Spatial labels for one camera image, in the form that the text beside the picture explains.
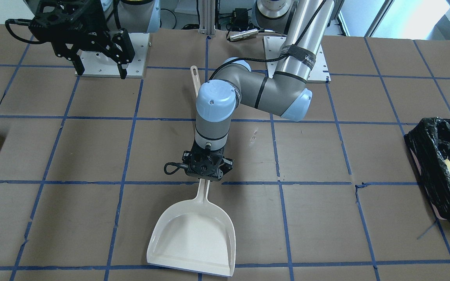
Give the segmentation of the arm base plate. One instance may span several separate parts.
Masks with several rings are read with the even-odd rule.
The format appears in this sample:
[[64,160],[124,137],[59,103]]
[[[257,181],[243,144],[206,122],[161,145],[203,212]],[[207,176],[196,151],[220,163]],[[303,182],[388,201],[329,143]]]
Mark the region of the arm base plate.
[[[134,58],[127,65],[127,78],[143,78],[145,60],[150,46],[150,33],[130,33],[134,48]],[[97,78],[119,78],[116,63],[102,53],[82,51],[80,54],[85,71],[82,76]]]
[[[265,59],[274,59],[279,56],[280,48],[285,42],[285,37],[268,36],[263,38]],[[316,55],[316,63],[309,74],[309,83],[331,82],[330,72],[327,67],[323,47],[320,46]]]

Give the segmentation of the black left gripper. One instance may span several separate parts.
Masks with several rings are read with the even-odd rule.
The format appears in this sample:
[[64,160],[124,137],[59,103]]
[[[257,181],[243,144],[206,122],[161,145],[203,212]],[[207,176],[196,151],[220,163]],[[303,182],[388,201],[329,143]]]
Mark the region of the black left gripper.
[[225,158],[223,151],[224,149],[210,151],[201,148],[184,151],[182,162],[167,162],[164,165],[164,173],[172,175],[182,169],[189,177],[220,181],[233,169],[233,160]]

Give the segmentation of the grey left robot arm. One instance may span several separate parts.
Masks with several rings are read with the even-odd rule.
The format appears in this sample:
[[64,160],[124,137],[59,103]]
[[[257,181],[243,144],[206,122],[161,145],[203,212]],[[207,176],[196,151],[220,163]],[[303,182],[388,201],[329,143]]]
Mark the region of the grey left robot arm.
[[252,19],[258,27],[286,35],[271,78],[254,73],[252,58],[227,59],[200,86],[196,97],[195,138],[181,162],[168,162],[187,176],[219,181],[232,170],[224,157],[232,115],[240,105],[283,119],[300,121],[307,114],[312,93],[306,88],[316,63],[332,0],[257,0]]

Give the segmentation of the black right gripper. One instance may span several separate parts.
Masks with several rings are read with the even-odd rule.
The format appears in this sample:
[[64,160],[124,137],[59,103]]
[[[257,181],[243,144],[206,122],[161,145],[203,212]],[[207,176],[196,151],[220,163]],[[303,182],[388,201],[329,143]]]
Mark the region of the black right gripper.
[[73,63],[77,75],[85,68],[80,50],[102,53],[112,59],[121,79],[135,52],[126,29],[110,30],[100,0],[39,0],[32,19],[9,18],[9,34],[28,44],[50,43],[57,57]]

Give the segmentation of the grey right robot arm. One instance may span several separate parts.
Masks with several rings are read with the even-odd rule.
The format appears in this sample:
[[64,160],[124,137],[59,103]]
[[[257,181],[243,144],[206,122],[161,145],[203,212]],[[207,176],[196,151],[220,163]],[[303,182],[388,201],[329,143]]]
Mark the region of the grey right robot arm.
[[5,28],[29,44],[50,43],[78,76],[142,78],[150,34],[161,26],[159,0],[29,0],[32,19]]

